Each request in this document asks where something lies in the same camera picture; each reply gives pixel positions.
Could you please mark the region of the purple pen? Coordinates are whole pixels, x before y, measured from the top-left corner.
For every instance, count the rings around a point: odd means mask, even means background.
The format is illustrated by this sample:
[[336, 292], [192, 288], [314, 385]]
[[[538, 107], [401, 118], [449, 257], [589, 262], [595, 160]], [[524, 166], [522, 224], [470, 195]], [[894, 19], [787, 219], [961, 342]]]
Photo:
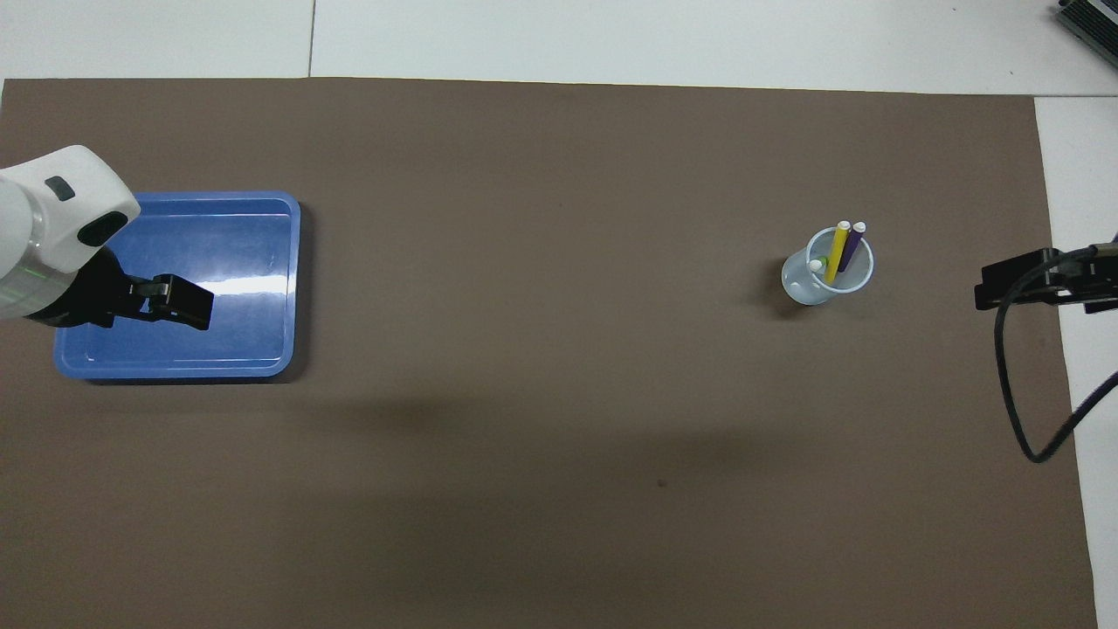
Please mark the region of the purple pen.
[[866, 234], [866, 222], [859, 220], [859, 222], [852, 223], [850, 230], [847, 231], [836, 271], [844, 273], [847, 270], [847, 267], [852, 263], [853, 256], [858, 250], [859, 244], [861, 244], [864, 238], [864, 234]]

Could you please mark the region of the brown table mat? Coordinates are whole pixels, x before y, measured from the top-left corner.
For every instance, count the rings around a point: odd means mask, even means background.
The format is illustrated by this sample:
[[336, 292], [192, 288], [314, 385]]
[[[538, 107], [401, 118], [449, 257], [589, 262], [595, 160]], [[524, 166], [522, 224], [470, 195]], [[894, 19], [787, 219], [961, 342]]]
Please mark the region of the brown table mat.
[[[12, 80], [0, 166], [303, 208], [277, 383], [100, 385], [0, 325], [0, 629], [1095, 629], [983, 266], [1031, 97]], [[866, 222], [869, 284], [783, 290]]]

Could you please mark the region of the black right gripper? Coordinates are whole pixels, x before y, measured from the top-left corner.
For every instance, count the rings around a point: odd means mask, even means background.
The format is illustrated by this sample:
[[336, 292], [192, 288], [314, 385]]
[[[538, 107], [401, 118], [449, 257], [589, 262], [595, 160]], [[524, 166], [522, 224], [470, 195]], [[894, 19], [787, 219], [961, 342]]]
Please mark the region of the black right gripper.
[[[1045, 264], [1035, 278], [1011, 294], [1011, 286], [1027, 271]], [[1073, 270], [1070, 290], [1065, 276]], [[1058, 248], [1038, 248], [983, 267], [983, 282], [974, 286], [975, 308], [999, 309], [1003, 303], [1082, 304], [1086, 314], [1118, 309], [1118, 256], [1095, 256], [1077, 263]]]

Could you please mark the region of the blue plastic tray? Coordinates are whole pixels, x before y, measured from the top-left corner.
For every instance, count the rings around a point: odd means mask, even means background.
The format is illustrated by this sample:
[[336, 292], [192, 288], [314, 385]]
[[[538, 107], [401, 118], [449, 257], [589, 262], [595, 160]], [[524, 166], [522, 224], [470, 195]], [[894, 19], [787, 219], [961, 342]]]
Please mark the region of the blue plastic tray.
[[210, 326], [116, 320], [59, 328], [53, 365], [80, 381], [276, 377], [295, 350], [302, 210], [278, 190], [140, 192], [108, 240], [125, 271], [173, 273], [214, 294]]

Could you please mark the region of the grey finned device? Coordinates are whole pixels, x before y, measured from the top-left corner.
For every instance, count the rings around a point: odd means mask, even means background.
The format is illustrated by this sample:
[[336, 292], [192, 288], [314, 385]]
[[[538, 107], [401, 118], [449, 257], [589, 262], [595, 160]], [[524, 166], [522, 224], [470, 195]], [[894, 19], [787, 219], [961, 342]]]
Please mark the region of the grey finned device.
[[1058, 0], [1057, 21], [1118, 69], [1118, 0]]

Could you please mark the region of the yellow pen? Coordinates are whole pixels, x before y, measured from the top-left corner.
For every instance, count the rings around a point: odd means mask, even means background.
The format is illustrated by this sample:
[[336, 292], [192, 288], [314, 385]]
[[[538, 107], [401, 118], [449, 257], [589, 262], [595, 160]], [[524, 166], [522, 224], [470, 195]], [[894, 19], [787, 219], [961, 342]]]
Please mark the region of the yellow pen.
[[835, 282], [836, 275], [839, 275], [839, 263], [842, 260], [852, 226], [850, 220], [839, 220], [839, 223], [836, 223], [827, 255], [827, 263], [824, 268], [824, 282], [826, 284]]

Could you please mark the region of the translucent white plastic cup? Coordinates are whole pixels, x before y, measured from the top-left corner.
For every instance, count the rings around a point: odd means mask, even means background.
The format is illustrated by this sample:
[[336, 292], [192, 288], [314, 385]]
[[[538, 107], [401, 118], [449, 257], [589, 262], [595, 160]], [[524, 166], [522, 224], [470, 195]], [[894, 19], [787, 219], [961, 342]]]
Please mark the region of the translucent white plastic cup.
[[866, 238], [859, 244], [847, 270], [839, 273], [835, 282], [826, 284], [823, 274], [808, 271], [811, 259], [819, 256], [827, 258], [835, 227], [836, 225], [815, 232], [800, 251], [788, 256], [783, 263], [780, 271], [783, 290], [792, 301], [803, 306], [818, 306], [840, 295], [855, 294], [869, 284], [874, 274], [877, 259]]

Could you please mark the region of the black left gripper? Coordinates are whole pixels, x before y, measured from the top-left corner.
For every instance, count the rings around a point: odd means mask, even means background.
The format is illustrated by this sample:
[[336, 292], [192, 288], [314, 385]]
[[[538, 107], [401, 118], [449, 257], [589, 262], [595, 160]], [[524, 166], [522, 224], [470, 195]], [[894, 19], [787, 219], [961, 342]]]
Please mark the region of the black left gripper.
[[[145, 306], [141, 311], [141, 298]], [[167, 321], [199, 331], [210, 328], [214, 294], [174, 274], [132, 282], [117, 256], [101, 248], [85, 263], [60, 297], [27, 320], [53, 328], [114, 326], [120, 317]]]

